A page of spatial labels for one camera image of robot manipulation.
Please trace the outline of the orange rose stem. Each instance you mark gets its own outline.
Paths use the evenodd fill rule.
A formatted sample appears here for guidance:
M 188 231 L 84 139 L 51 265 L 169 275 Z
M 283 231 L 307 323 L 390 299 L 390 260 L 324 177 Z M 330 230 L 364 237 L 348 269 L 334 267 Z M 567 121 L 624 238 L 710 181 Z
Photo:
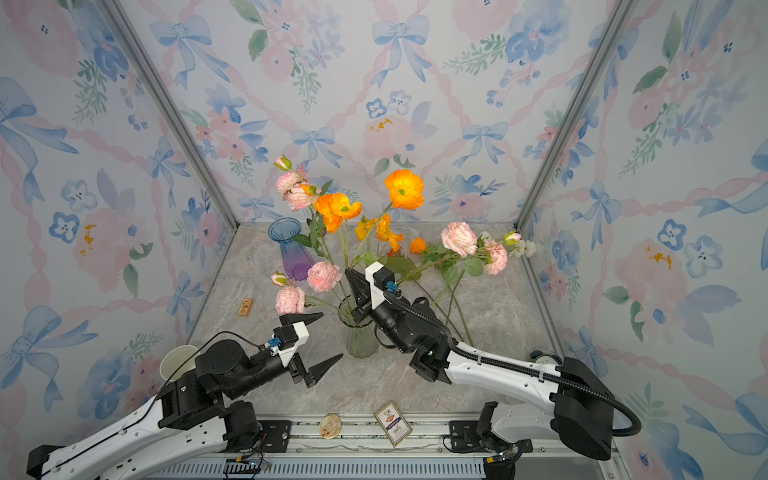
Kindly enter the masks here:
M 426 249 L 427 249 L 427 242 L 421 237 L 415 238 L 411 242 L 410 248 L 409 248 L 410 252 L 416 255 L 423 254 L 426 251 Z

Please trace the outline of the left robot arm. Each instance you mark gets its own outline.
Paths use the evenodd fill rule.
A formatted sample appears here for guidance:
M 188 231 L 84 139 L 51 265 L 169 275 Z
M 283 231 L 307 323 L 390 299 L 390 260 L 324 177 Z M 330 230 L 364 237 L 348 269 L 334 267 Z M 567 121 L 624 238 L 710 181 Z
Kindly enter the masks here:
M 246 394 L 288 374 L 312 387 L 334 366 L 335 355 L 310 368 L 299 349 L 322 313 L 285 314 L 265 342 L 231 331 L 211 337 L 190 355 L 193 369 L 166 381 L 137 410 L 68 446 L 41 445 L 28 455 L 34 479 L 104 479 L 121 470 L 139 477 L 150 462 L 165 466 L 206 452 L 248 451 L 265 437 Z

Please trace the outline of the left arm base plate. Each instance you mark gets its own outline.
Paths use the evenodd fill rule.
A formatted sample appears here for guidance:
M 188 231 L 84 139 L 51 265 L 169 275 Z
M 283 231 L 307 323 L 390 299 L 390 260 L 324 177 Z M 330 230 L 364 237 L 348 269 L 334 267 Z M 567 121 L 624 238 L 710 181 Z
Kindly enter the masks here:
M 220 453 L 286 453 L 293 423 L 290 420 L 225 421 Z

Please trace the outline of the clear grey glass vase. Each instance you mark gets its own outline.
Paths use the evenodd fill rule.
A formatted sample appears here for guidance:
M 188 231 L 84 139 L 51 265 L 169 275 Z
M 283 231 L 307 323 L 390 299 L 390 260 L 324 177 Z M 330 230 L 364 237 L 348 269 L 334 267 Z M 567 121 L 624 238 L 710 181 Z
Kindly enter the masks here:
M 379 348 L 379 342 L 375 338 L 374 325 L 370 318 L 356 320 L 353 310 L 356 302 L 351 295 L 347 295 L 338 308 L 338 318 L 345 326 L 347 352 L 356 358 L 367 358 L 373 355 Z

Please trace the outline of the white flower stem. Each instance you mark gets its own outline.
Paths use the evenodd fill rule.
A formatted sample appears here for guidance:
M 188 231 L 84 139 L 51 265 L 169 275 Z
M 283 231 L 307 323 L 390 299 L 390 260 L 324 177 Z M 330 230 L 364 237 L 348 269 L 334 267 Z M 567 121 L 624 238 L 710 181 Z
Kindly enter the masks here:
M 538 250 L 534 241 L 520 240 L 510 251 L 516 258 L 531 258 Z

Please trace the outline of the pink rose stem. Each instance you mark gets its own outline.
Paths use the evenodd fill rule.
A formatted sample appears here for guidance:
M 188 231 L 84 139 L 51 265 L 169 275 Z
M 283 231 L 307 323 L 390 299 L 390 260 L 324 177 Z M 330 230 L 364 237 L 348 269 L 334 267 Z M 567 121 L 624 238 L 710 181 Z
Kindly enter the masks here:
M 475 233 L 466 222 L 452 222 L 440 232 L 437 243 L 425 241 L 457 253 L 465 262 L 465 276 L 481 277 L 501 274 L 520 240 L 525 239 L 516 230 L 497 239 L 489 233 Z
M 313 184 L 307 169 L 303 166 L 294 166 L 286 156 L 279 156 L 274 164 L 281 172 L 276 181 L 277 193 L 291 212 L 304 212 L 308 215 L 304 221 L 294 218 L 302 226 L 302 233 L 296 235 L 294 239 L 306 247 L 312 257 L 315 255 L 320 259 L 330 260 L 331 254 L 325 240 L 327 229 L 323 216 L 315 209 L 314 204 L 320 198 L 320 194 L 328 190 L 331 182 L 322 186 Z

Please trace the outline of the blue purple glass vase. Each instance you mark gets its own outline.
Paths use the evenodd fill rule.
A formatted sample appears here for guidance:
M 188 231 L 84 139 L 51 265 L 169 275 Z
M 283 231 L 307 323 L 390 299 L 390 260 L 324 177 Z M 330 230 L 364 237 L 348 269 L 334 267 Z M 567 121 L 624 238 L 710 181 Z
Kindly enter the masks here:
M 280 248 L 284 273 L 294 281 L 304 281 L 315 264 L 310 252 L 294 237 L 302 233 L 300 222 L 294 218 L 275 220 L 268 228 L 268 236 Z

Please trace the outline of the yellow poppy flower stem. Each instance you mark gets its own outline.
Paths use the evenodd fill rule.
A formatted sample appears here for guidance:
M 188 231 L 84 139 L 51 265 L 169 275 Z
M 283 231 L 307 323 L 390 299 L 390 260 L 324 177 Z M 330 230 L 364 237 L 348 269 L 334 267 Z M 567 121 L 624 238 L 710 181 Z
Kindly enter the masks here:
M 403 253 L 405 237 L 392 230 L 392 219 L 387 213 L 376 218 L 363 216 L 354 229 L 354 235 L 358 246 L 353 249 L 352 266 L 359 263 L 370 265 L 381 258 Z

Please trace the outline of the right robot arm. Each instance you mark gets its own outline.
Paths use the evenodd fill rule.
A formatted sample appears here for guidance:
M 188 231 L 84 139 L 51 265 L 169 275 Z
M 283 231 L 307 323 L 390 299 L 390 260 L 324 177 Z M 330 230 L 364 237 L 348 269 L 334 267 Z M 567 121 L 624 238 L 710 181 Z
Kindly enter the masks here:
M 380 264 L 365 272 L 348 269 L 345 276 L 354 316 L 372 320 L 395 349 L 410 355 L 418 376 L 514 399 L 512 405 L 484 405 L 476 425 L 481 448 L 520 451 L 524 441 L 556 439 L 587 458 L 610 459 L 614 397 L 582 363 L 541 364 L 478 350 L 453 338 L 425 298 L 403 298 L 393 273 Z

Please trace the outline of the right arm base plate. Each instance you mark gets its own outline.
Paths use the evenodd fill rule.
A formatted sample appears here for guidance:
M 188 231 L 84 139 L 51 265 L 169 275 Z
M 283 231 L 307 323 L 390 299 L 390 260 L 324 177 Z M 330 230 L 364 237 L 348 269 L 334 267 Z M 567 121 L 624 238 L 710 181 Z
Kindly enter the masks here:
M 478 420 L 452 420 L 448 422 L 450 441 L 449 449 L 455 453 L 503 453 L 508 449 L 512 453 L 531 453 L 533 445 L 530 440 L 510 442 L 490 432 L 490 428 L 479 425 Z

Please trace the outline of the pink carnation stem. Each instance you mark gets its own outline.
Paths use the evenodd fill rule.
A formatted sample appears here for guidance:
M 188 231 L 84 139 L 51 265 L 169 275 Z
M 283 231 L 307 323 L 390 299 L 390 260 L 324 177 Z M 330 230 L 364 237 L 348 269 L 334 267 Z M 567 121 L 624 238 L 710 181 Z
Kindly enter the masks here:
M 327 293 L 334 291 L 342 280 L 340 267 L 327 261 L 316 262 L 306 274 L 305 287 L 301 286 L 299 281 L 289 279 L 283 272 L 276 271 L 272 274 L 271 282 L 279 289 L 275 299 L 278 314 L 303 313 L 308 298 L 312 297 L 307 295 L 307 290 L 316 294 Z

